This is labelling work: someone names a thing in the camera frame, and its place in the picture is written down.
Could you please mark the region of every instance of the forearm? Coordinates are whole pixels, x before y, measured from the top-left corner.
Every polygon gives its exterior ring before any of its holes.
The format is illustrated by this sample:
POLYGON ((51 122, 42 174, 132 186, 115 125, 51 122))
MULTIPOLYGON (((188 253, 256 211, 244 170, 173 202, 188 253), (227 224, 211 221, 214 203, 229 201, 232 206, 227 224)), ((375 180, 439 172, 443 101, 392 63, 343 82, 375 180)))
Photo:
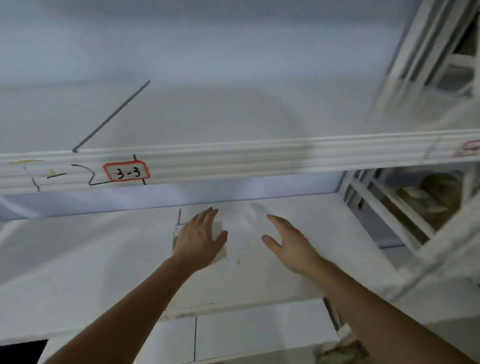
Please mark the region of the forearm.
POLYGON ((309 275, 367 350, 385 364, 473 363, 463 353, 319 258, 309 275))
POLYGON ((170 258, 49 360, 56 363, 132 363, 153 326, 192 274, 170 258))

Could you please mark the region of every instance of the gray rod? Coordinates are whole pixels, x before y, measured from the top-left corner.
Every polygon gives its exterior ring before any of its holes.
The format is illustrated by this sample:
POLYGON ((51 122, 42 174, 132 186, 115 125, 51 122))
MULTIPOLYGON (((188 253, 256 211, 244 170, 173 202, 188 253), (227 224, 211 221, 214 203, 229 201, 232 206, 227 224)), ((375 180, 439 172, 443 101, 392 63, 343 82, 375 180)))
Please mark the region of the gray rod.
POLYGON ((137 96, 145 87, 148 86, 150 83, 150 80, 148 80, 142 87, 138 89, 137 92, 135 92, 132 96, 130 96, 128 99, 125 100, 123 104, 121 104, 108 118, 105 119, 103 123, 101 123, 95 130, 93 130, 84 140, 82 140, 75 148, 72 149, 72 152, 78 153, 78 148, 80 148, 82 145, 84 145, 92 136, 94 136, 100 129, 102 129, 110 120, 113 119, 115 115, 117 115, 120 110, 122 110, 127 104, 133 100, 135 96, 137 96))

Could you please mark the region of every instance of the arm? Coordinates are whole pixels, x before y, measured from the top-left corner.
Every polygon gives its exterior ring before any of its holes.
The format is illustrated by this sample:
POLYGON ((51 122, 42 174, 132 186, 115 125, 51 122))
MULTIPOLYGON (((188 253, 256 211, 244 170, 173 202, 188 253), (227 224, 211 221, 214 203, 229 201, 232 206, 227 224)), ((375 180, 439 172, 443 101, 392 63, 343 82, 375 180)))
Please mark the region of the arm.
POLYGON ((362 344, 385 364, 473 364, 455 347, 370 292, 335 264, 323 259, 287 220, 268 215, 282 237, 268 235, 267 247, 295 273, 311 279, 332 301, 362 344))
POLYGON ((183 229, 169 259, 47 363, 133 363, 175 293, 190 275, 208 266, 227 241, 226 231, 212 240, 217 212, 209 208, 195 216, 183 229))

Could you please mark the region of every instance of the hand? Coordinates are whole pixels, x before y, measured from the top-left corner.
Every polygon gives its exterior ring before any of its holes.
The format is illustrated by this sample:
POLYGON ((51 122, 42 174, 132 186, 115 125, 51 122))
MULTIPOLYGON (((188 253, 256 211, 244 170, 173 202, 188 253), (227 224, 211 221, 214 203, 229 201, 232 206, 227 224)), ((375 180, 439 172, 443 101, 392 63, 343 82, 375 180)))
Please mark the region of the hand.
POLYGON ((309 275, 322 258, 310 245, 308 239, 288 220, 274 215, 267 215, 267 217, 280 233, 282 245, 268 235, 262 236, 262 241, 292 272, 309 275))
POLYGON ((212 239, 212 224, 217 213, 218 209, 210 207, 195 215, 178 237, 172 257, 193 272, 207 267, 227 242, 228 231, 223 231, 217 240, 212 239))

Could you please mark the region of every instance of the left hand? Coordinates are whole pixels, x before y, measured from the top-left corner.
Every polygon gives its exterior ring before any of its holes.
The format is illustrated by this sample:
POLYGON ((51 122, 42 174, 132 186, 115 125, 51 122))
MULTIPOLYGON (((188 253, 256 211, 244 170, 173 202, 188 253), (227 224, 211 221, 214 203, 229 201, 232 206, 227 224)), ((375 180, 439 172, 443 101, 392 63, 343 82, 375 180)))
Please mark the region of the left hand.
POLYGON ((178 237, 172 257, 193 272, 207 267, 227 242, 228 231, 223 231, 215 241, 212 239, 212 224, 217 213, 218 209, 210 207, 195 215, 178 237))

